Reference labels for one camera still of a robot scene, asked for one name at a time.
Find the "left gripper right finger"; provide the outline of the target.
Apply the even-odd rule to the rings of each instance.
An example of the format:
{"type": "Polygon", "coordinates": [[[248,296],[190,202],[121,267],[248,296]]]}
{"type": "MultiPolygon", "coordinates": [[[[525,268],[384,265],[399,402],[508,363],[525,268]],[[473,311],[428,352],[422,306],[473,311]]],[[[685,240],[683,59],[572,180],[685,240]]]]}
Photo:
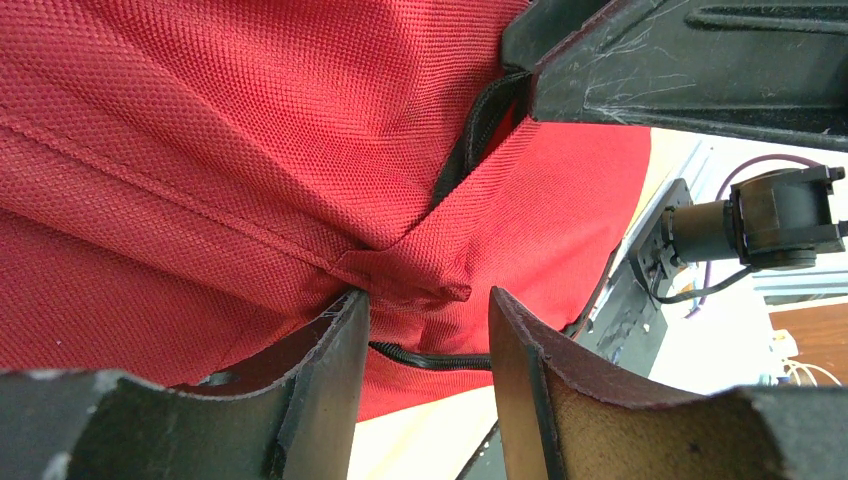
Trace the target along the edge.
{"type": "Polygon", "coordinates": [[[510,479],[843,479],[847,392],[743,386],[709,396],[634,374],[537,318],[489,300],[510,479]]]}

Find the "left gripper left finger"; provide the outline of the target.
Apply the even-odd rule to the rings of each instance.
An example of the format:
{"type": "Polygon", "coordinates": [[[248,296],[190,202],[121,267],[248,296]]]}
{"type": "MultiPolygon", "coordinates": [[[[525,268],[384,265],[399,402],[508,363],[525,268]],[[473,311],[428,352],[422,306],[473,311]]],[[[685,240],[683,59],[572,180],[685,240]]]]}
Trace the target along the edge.
{"type": "Polygon", "coordinates": [[[1,376],[5,479],[343,479],[369,336],[353,290],[195,385],[121,370],[1,376]]]}

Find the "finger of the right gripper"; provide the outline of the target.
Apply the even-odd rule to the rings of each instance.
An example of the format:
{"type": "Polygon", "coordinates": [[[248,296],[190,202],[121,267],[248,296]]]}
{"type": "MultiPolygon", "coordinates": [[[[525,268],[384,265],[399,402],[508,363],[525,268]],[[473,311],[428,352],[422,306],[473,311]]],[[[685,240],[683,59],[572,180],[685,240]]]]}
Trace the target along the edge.
{"type": "Polygon", "coordinates": [[[847,5],[609,1],[542,58],[530,112],[843,152],[847,5]]]}
{"type": "Polygon", "coordinates": [[[529,6],[505,28],[501,36],[500,60],[508,72],[533,72],[566,51],[576,51],[578,42],[587,49],[602,45],[589,42],[597,26],[606,21],[610,1],[530,1],[529,6]]]}

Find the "red student backpack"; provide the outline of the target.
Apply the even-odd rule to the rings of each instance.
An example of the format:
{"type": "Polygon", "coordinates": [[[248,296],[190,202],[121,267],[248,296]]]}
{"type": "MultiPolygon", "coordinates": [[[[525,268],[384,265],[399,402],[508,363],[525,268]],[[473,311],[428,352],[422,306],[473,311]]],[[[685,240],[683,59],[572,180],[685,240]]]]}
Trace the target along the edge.
{"type": "Polygon", "coordinates": [[[432,196],[522,1],[5,1],[1,366],[197,383],[350,289],[370,338],[554,328],[634,214],[646,128],[495,124],[432,196]]]}

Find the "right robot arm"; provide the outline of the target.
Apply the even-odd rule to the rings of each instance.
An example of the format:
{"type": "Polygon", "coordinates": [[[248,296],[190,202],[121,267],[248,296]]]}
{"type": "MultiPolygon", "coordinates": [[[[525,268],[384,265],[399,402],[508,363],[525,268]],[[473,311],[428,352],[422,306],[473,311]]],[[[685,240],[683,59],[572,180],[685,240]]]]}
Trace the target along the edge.
{"type": "MultiPolygon", "coordinates": [[[[504,30],[544,123],[634,125],[843,152],[843,1],[534,1],[504,30]]],[[[671,262],[736,258],[743,274],[840,252],[828,198],[839,167],[784,169],[726,201],[661,216],[671,262]]]]}

